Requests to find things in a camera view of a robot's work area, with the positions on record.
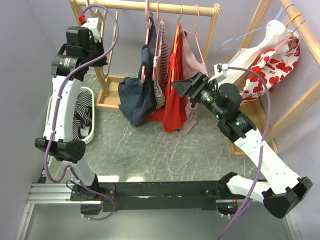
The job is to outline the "red white striped top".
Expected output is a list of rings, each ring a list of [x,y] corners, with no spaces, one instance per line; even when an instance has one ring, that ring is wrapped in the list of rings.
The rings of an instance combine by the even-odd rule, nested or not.
[[[167,85],[168,61],[169,61],[170,52],[171,52],[170,45],[167,43],[165,39],[165,26],[163,28],[163,37],[162,37],[160,73],[157,76],[157,81],[153,82],[154,96],[156,100],[157,109],[162,108],[165,105],[165,101],[166,101],[165,88]]]

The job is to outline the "white perforated plastic basket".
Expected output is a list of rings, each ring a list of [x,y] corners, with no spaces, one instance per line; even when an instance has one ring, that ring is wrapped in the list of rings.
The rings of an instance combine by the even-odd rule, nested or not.
[[[94,93],[88,87],[81,87],[75,99],[74,114],[67,114],[67,120],[64,120],[64,110],[66,108],[61,104],[58,109],[56,120],[54,141],[64,140],[83,141],[90,143],[94,137],[95,127],[95,109]]]

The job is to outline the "mauve pink top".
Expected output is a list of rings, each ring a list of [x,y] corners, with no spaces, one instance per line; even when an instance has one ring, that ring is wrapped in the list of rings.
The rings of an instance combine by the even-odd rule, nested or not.
[[[193,54],[189,43],[188,43],[188,33],[182,30],[182,74],[183,80],[190,79],[198,72],[203,74],[208,74],[207,67],[204,62],[198,62],[195,55]],[[197,124],[197,119],[194,116],[197,105],[191,103],[188,96],[184,98],[186,100],[185,114],[187,120],[179,128],[179,130],[187,135],[191,129]]]

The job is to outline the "aluminium rail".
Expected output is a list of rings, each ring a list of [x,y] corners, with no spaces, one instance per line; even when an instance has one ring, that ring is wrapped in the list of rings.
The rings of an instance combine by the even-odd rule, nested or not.
[[[98,201],[73,201],[71,200],[72,190],[67,188],[63,183],[33,183],[30,187],[28,196],[26,198],[25,207],[22,214],[17,233],[17,239],[24,239],[27,232],[27,226],[31,217],[27,217],[28,214],[32,214],[34,206],[37,204],[95,204]],[[302,235],[299,231],[296,218],[292,212],[289,212],[285,216],[285,221],[288,226],[288,231],[292,240],[302,240]]]

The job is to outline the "black white striped tank top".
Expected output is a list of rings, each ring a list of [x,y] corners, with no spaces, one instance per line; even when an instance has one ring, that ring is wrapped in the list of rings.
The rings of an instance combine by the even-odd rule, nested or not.
[[[92,94],[87,90],[82,90],[77,95],[72,121],[74,140],[83,140],[91,133],[93,123],[92,100]]]

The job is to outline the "pink plastic hanger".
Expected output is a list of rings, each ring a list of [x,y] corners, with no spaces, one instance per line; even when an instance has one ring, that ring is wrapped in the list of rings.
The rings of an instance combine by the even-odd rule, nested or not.
[[[151,20],[149,18],[149,4],[150,1],[145,1],[145,17],[146,17],[146,36],[145,36],[145,43],[144,43],[144,51],[149,49],[149,35],[150,35],[150,27],[151,27]],[[145,82],[146,78],[146,61],[143,60],[142,62],[142,69],[141,69],[141,83]]]

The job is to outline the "red floral white dress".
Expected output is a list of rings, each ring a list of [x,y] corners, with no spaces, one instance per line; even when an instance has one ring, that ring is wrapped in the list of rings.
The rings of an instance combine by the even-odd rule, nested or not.
[[[293,71],[299,57],[300,39],[298,35],[292,35],[281,47],[270,48],[262,53],[250,69],[263,78],[268,91],[271,92],[276,84]],[[257,76],[251,74],[240,91],[241,104],[253,102],[265,94],[263,84]]]

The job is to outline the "wooden clothes rack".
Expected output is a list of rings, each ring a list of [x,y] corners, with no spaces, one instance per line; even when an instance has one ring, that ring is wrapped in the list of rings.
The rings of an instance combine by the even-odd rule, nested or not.
[[[302,37],[296,70],[271,92],[271,127],[267,140],[287,162],[319,158],[320,153],[320,2],[280,0]]]
[[[70,5],[78,24],[81,23],[79,17],[84,12],[83,8],[93,5],[102,5],[108,9],[115,9],[115,17],[117,19],[119,18],[119,10],[143,12],[148,10],[149,12],[155,13],[159,12],[210,17],[210,24],[207,31],[204,49],[202,51],[202,57],[204,60],[207,60],[220,13],[220,4],[218,3],[215,3],[213,7],[197,7],[170,3],[150,3],[148,0],[145,2],[132,0],[71,0]],[[110,75],[110,71],[107,70],[104,72],[102,67],[95,67],[94,71],[101,88],[95,103],[96,109],[101,112],[119,113],[120,98],[118,94],[118,85],[124,80],[124,77],[120,75]]]

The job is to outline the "orange hanger hook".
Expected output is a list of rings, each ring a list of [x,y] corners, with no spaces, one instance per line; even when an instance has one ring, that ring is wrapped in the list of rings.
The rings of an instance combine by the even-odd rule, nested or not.
[[[292,23],[297,17],[301,16],[302,12],[298,12],[296,13],[293,17],[291,17],[289,19],[289,21],[286,23],[285,27],[288,28],[288,26],[290,25],[290,23]]]

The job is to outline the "navy blue printed top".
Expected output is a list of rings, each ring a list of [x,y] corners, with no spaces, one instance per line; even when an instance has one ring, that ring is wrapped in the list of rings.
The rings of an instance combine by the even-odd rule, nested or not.
[[[120,104],[119,110],[133,127],[138,126],[147,119],[156,109],[156,98],[153,81],[153,61],[156,49],[157,30],[154,16],[149,13],[150,32],[147,50],[141,50],[141,65],[138,77],[125,77],[118,85]],[[145,81],[141,83],[143,60],[146,61]]]

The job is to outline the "orange hanger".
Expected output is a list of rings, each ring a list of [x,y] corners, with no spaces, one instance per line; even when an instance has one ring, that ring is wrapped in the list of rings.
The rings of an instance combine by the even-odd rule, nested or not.
[[[174,56],[176,56],[176,53],[177,53],[178,36],[179,36],[180,28],[181,28],[180,20],[182,18],[182,15],[183,15],[183,6],[182,6],[182,4],[180,4],[180,17],[178,18],[178,23],[177,23],[177,27],[176,27],[176,31],[175,31],[175,37],[174,37],[174,44],[173,44],[173,54],[174,54]],[[175,80],[175,69],[172,69],[172,71],[171,71],[171,82],[173,82],[174,80]]]

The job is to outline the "white garment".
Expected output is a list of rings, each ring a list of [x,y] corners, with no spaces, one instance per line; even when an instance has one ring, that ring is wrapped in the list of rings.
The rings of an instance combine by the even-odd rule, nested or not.
[[[267,50],[275,49],[276,54],[283,54],[289,50],[289,37],[296,37],[297,34],[288,30],[280,21],[274,19],[267,23],[265,37],[261,43],[251,48],[241,48],[236,55],[229,61],[228,66],[231,68],[251,69],[258,58]],[[228,71],[218,71],[218,65],[214,66],[214,76],[209,79],[209,83],[213,84],[214,80],[218,85],[230,83],[234,84],[241,91],[246,83],[246,79],[250,75],[246,71],[229,69]]]

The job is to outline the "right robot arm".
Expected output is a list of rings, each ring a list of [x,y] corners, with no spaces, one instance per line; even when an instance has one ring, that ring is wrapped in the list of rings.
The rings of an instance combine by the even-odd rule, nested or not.
[[[304,199],[313,185],[312,181],[292,171],[262,141],[259,129],[240,110],[242,97],[235,85],[223,83],[214,89],[201,72],[190,79],[174,81],[171,85],[180,97],[189,97],[190,101],[203,104],[215,115],[220,132],[260,167],[265,177],[264,182],[254,183],[236,173],[228,173],[220,179],[219,193],[222,198],[250,196],[263,203],[269,213],[278,219],[282,219]]]

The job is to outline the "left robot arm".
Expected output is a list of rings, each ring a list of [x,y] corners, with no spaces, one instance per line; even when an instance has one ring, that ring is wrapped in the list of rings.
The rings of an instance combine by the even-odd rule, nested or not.
[[[88,201],[100,195],[98,180],[88,163],[83,160],[86,145],[73,137],[73,119],[77,96],[84,76],[93,60],[104,53],[100,31],[97,27],[71,26],[66,30],[66,43],[51,62],[52,99],[49,119],[42,137],[34,145],[48,156],[62,162],[84,185],[82,195]]]

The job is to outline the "black base bar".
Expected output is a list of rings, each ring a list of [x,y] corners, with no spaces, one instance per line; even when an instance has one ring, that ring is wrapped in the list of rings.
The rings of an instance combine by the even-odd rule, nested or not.
[[[165,182],[100,182],[98,192],[110,197],[116,210],[202,209],[216,210],[235,196],[217,180]]]

